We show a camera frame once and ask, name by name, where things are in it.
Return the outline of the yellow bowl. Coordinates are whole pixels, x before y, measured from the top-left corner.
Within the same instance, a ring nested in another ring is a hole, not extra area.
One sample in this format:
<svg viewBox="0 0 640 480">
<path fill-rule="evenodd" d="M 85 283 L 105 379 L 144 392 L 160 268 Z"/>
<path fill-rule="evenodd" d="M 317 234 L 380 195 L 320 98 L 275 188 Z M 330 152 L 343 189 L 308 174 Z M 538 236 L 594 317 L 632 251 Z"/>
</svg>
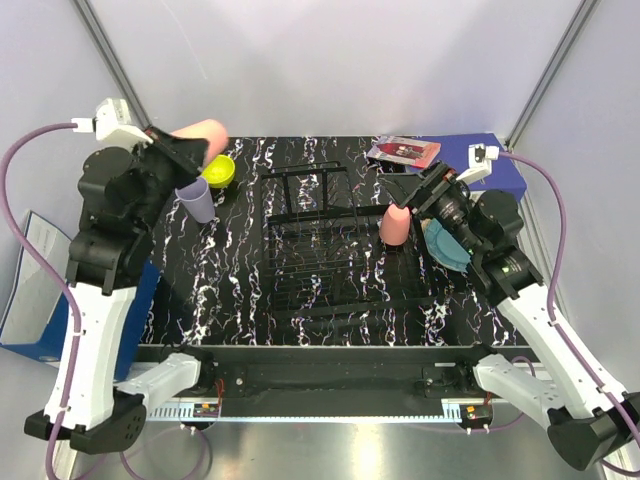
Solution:
<svg viewBox="0 0 640 480">
<path fill-rule="evenodd" d="M 220 154 L 204 168 L 201 176 L 210 187 L 223 189 L 232 183 L 235 178 L 235 171 L 235 161 L 228 155 Z"/>
</svg>

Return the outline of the lavender plastic cup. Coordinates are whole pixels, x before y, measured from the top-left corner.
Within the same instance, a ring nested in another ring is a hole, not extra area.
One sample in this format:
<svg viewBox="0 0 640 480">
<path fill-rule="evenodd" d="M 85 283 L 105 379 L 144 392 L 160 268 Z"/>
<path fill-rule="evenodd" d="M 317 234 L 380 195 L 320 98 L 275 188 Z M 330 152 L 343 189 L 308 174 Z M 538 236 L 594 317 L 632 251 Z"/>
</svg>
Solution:
<svg viewBox="0 0 640 480">
<path fill-rule="evenodd" d="M 208 223 L 215 218 L 215 207 L 208 182 L 198 177 L 191 184 L 175 190 L 176 197 L 189 215 L 199 223 Z"/>
</svg>

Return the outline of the teal scalloped plate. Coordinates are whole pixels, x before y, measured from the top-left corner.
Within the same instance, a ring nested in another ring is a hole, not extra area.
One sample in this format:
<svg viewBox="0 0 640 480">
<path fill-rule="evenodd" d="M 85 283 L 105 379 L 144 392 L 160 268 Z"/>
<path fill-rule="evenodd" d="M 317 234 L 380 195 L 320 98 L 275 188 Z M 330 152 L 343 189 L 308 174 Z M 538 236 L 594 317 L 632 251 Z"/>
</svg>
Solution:
<svg viewBox="0 0 640 480">
<path fill-rule="evenodd" d="M 428 253 L 443 267 L 464 273 L 470 263 L 470 254 L 436 220 L 423 222 L 424 239 Z"/>
</svg>

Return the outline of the pink plastic cup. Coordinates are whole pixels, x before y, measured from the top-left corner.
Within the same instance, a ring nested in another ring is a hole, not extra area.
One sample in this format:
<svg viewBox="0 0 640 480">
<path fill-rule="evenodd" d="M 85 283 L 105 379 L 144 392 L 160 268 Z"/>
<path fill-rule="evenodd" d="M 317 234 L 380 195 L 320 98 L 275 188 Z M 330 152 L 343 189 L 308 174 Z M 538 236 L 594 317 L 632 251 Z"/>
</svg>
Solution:
<svg viewBox="0 0 640 480">
<path fill-rule="evenodd" d="M 206 140 L 208 142 L 207 159 L 221 154 L 229 141 L 227 129 L 220 122 L 213 119 L 205 119 L 174 130 L 172 135 L 178 138 Z"/>
<path fill-rule="evenodd" d="M 389 246 L 403 245 L 408 237 L 411 213 L 408 207 L 400 208 L 392 203 L 388 206 L 379 227 L 381 241 Z"/>
</svg>

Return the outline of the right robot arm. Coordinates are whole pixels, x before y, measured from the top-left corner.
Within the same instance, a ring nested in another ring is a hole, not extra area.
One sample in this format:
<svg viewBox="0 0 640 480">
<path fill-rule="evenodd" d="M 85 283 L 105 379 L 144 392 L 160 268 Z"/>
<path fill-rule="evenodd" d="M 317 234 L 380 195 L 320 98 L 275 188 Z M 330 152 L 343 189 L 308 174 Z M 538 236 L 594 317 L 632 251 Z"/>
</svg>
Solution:
<svg viewBox="0 0 640 480">
<path fill-rule="evenodd" d="M 558 455 L 584 471 L 639 433 L 639 395 L 616 380 L 559 311 L 551 289 L 519 248 L 523 227 L 515 197 L 487 190 L 477 199 L 448 165 L 420 173 L 385 174 L 399 208 L 439 223 L 470 256 L 466 273 L 475 290 L 525 338 L 552 382 L 518 370 L 488 352 L 454 371 L 466 396 L 498 395 L 534 420 Z"/>
</svg>

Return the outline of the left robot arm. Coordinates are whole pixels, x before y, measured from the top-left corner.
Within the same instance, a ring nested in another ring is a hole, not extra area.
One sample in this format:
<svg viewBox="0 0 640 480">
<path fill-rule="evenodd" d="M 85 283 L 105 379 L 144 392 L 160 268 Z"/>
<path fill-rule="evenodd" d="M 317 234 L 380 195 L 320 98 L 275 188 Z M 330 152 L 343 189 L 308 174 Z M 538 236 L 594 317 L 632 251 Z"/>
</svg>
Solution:
<svg viewBox="0 0 640 480">
<path fill-rule="evenodd" d="M 66 440 L 89 455 L 123 452 L 141 434 L 148 413 L 181 392 L 203 396 L 214 388 L 212 355 L 193 347 L 165 353 L 132 380 L 115 380 L 125 320 L 153 250 L 153 230 L 174 190 L 202 172 L 208 148 L 204 138 L 180 138 L 149 126 L 85 160 L 78 181 L 79 232 L 62 282 L 69 317 L 59 373 L 45 408 L 26 419 L 26 434 Z"/>
</svg>

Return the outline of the red cover book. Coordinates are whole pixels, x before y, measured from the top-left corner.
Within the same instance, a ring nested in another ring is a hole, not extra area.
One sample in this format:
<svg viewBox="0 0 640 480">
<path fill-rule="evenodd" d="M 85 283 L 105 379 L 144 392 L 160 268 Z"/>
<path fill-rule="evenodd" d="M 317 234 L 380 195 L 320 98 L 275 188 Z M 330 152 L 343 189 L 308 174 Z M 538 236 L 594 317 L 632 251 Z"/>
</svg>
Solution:
<svg viewBox="0 0 640 480">
<path fill-rule="evenodd" d="M 441 144 L 401 136 L 381 136 L 366 156 L 419 170 L 430 166 L 441 150 Z"/>
</svg>

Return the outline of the blue open binder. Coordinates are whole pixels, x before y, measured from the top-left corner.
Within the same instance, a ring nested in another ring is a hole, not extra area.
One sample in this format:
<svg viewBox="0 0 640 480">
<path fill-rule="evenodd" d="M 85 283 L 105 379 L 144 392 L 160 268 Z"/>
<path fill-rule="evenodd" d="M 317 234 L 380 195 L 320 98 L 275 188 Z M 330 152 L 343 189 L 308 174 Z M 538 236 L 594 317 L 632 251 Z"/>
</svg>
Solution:
<svg viewBox="0 0 640 480">
<path fill-rule="evenodd" d="M 70 237 L 33 211 L 26 217 L 23 233 L 56 272 L 62 274 Z M 134 363 L 159 278 L 159 270 L 146 263 L 123 327 L 114 373 L 117 381 L 126 379 Z M 62 354 L 67 314 L 68 301 L 60 288 L 28 252 L 21 250 L 13 288 L 1 316 L 1 347 L 56 368 Z"/>
</svg>

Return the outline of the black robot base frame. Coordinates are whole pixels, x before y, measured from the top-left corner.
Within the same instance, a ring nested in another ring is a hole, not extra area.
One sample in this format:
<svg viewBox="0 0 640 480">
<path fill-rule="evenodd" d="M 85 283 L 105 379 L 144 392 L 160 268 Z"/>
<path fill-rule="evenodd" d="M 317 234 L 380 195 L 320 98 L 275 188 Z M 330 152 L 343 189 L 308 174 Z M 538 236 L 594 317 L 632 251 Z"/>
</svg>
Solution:
<svg viewBox="0 0 640 480">
<path fill-rule="evenodd" d="M 488 354 L 536 356 L 527 347 L 215 346 L 206 383 L 183 397 L 222 395 L 222 417 L 337 421 L 416 420 L 442 413 L 445 398 L 479 399 L 470 365 Z"/>
</svg>

